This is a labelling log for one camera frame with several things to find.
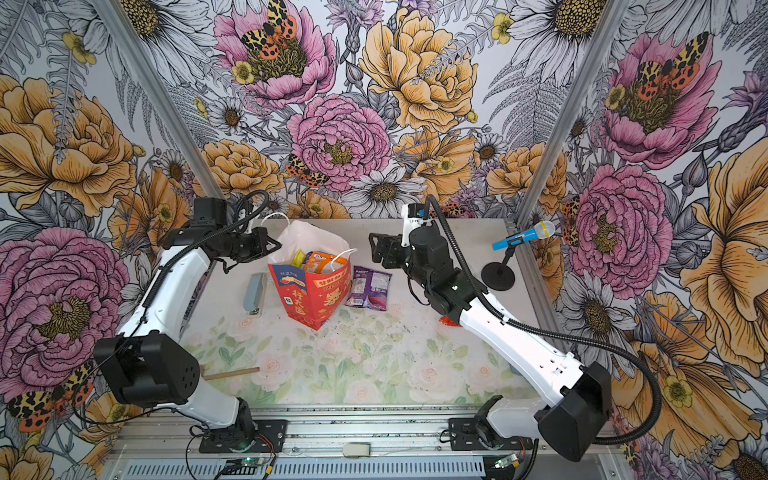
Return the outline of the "purple snack packet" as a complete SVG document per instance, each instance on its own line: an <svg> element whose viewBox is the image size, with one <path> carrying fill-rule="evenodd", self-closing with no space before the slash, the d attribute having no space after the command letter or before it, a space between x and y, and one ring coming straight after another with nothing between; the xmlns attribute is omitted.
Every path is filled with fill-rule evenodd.
<svg viewBox="0 0 768 480"><path fill-rule="evenodd" d="M366 308L384 312L387 310L391 274L355 266L347 307Z"/></svg>

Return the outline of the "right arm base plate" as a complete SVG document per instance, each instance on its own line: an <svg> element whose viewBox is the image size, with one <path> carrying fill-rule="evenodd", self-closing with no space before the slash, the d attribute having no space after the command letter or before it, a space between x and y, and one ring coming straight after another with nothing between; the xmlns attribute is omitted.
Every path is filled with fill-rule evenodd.
<svg viewBox="0 0 768 480"><path fill-rule="evenodd" d="M440 443L450 445L452 451L498 451L531 450L533 440L528 437L513 436L502 438L491 429L478 425L475 418L450 418L448 426L439 435Z"/></svg>

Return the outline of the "yellow snack bag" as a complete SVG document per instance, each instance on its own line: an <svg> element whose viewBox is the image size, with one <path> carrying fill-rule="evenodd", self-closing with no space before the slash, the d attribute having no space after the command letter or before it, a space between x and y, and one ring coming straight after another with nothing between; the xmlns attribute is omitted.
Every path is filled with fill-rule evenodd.
<svg viewBox="0 0 768 480"><path fill-rule="evenodd" d="M306 259L306 253L303 250L297 250L290 265L296 268L301 267Z"/></svg>

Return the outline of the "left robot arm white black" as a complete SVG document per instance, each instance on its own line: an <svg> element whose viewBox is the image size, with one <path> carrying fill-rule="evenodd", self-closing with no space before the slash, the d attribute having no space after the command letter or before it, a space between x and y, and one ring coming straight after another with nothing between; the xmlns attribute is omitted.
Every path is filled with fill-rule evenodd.
<svg viewBox="0 0 768 480"><path fill-rule="evenodd" d="M252 227L269 195L255 191L235 207L198 198L193 217L171 230L160 264L139 305L111 338L99 340L93 359L116 400L151 413L171 410L198 421L214 444L235 452L252 446L257 433L247 402L208 381L180 343L196 297L217 264L224 268L262 259L280 249L264 227Z"/></svg>

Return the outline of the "small red snack packet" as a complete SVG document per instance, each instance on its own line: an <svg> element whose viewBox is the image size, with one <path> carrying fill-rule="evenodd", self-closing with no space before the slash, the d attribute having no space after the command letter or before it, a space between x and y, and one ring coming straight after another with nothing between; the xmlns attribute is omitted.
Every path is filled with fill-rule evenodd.
<svg viewBox="0 0 768 480"><path fill-rule="evenodd" d="M439 322L448 327L460 328L460 325L447 316L443 316L439 319Z"/></svg>

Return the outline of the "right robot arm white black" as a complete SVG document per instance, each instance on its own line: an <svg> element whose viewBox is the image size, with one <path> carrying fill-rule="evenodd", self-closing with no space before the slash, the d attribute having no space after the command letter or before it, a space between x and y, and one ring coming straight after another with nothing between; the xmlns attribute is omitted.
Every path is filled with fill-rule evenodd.
<svg viewBox="0 0 768 480"><path fill-rule="evenodd" d="M584 365L519 323L452 253L452 234L422 218L423 210L421 204L402 209L399 235L369 235L373 262L402 270L423 288L433 310L483 340L521 374L543 402L533 415L539 438L563 458L580 461L609 418L609 372L598 363Z"/></svg>

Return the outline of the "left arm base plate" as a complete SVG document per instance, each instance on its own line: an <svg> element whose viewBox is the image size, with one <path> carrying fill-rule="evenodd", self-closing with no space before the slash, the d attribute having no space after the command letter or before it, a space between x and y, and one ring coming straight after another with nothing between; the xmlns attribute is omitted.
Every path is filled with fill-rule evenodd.
<svg viewBox="0 0 768 480"><path fill-rule="evenodd" d="M214 429L201 440L202 454L280 453L288 422L278 419L254 420L245 431L236 426Z"/></svg>

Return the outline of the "red paper gift bag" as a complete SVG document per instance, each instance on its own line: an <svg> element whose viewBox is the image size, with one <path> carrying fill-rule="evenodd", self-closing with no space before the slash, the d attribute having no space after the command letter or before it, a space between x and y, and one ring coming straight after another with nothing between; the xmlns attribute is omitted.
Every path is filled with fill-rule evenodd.
<svg viewBox="0 0 768 480"><path fill-rule="evenodd" d="M289 223L277 240L282 248L267 257L267 265L278 296L289 318L313 329L320 329L347 298L355 252L342 237L311 223ZM290 265L297 250L344 255L348 265L327 275L310 274Z"/></svg>

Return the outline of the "orange snack packet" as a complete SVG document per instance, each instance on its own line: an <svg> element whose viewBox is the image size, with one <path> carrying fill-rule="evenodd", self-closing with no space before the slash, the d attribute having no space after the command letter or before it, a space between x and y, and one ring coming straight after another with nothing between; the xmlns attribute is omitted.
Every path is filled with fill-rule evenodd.
<svg viewBox="0 0 768 480"><path fill-rule="evenodd" d="M348 265L348 260L344 255L332 255L325 252L312 251L308 253L302 264L302 269L306 273L327 275L336 272Z"/></svg>

